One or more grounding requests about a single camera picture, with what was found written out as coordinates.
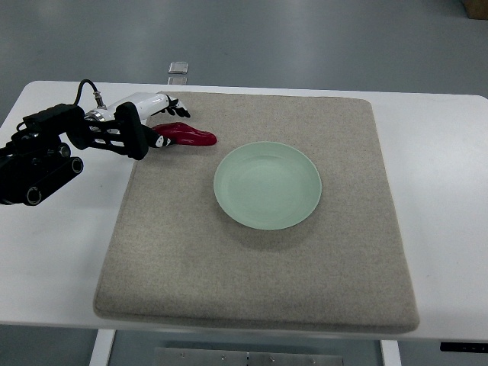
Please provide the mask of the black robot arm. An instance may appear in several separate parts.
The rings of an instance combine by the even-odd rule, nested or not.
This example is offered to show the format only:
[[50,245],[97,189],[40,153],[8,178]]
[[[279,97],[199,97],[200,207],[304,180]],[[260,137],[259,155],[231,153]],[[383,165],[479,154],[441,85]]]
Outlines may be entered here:
[[141,160],[158,141],[129,101],[116,106],[114,119],[106,122],[87,119],[77,102],[24,117],[1,148],[1,203],[36,206],[74,179],[84,163],[72,156],[72,147]]

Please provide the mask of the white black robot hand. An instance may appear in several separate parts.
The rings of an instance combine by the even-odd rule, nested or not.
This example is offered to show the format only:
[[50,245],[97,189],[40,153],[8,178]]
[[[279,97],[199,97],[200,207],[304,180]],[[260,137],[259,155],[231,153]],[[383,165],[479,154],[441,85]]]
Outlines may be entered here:
[[161,92],[137,92],[107,107],[98,107],[92,110],[91,113],[100,122],[113,120],[117,107],[125,102],[130,102],[136,107],[141,121],[147,120],[155,114],[165,112],[168,112],[170,115],[178,115],[179,117],[190,117],[188,109],[178,98],[173,98]]

